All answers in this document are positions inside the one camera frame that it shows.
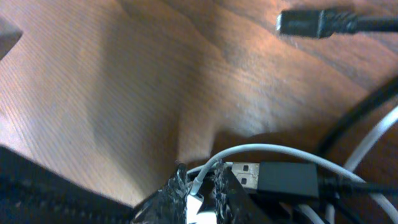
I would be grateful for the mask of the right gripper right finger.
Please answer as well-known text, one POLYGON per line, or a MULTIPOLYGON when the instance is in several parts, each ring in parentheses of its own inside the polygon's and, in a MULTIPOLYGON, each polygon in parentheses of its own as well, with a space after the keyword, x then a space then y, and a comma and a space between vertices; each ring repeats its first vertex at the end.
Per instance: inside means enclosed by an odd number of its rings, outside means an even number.
POLYGON ((267 215, 252 201, 231 169, 219 162, 214 170, 217 223, 261 224, 267 215))

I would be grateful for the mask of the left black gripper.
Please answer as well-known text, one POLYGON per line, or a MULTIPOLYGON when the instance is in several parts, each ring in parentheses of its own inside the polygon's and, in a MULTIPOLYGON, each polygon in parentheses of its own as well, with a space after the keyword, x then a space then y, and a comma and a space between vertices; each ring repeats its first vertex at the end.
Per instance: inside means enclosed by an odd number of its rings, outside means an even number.
POLYGON ((0 33, 0 59, 2 60, 17 44, 23 35, 23 31, 14 23, 1 17, 0 33))

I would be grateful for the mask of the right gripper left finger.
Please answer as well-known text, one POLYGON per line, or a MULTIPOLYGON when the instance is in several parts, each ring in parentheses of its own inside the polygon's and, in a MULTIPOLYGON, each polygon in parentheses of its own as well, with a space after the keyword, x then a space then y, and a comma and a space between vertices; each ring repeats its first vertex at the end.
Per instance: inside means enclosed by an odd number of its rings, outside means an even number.
POLYGON ((179 164, 168 181, 133 209, 131 223, 186 224, 187 166, 179 164))

